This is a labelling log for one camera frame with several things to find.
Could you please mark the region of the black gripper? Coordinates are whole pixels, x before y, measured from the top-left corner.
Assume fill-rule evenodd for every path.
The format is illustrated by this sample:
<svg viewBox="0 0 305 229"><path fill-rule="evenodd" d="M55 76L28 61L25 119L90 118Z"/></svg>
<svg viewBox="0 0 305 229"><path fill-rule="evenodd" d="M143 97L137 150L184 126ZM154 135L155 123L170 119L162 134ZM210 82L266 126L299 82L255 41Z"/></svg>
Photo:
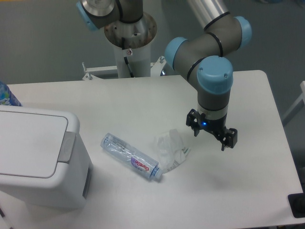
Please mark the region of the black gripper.
<svg viewBox="0 0 305 229"><path fill-rule="evenodd" d="M212 135L218 141L221 141L222 148L234 148L238 139L237 129L225 127L227 115L217 120L208 120L203 114L199 114L196 110L191 109L186 117L186 125L193 130L194 136L198 136L201 130L204 130Z"/></svg>

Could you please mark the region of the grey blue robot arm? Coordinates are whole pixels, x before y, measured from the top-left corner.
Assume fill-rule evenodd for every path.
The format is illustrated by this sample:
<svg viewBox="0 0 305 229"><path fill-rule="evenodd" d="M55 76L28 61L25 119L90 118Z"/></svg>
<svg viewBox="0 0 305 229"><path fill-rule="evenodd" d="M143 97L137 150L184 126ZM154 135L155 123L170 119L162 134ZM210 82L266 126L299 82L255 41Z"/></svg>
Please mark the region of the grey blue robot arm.
<svg viewBox="0 0 305 229"><path fill-rule="evenodd" d="M187 126L195 135L201 130L212 134L222 148L233 148L238 132L225 125L233 67L225 56L249 43L252 28L245 18L232 16L221 0L191 0L189 5L204 33L193 41L171 40L165 61L197 91L198 108L188 113ZM76 7L90 30L104 30L120 78L151 75L150 45L157 25L141 0L80 0Z"/></svg>

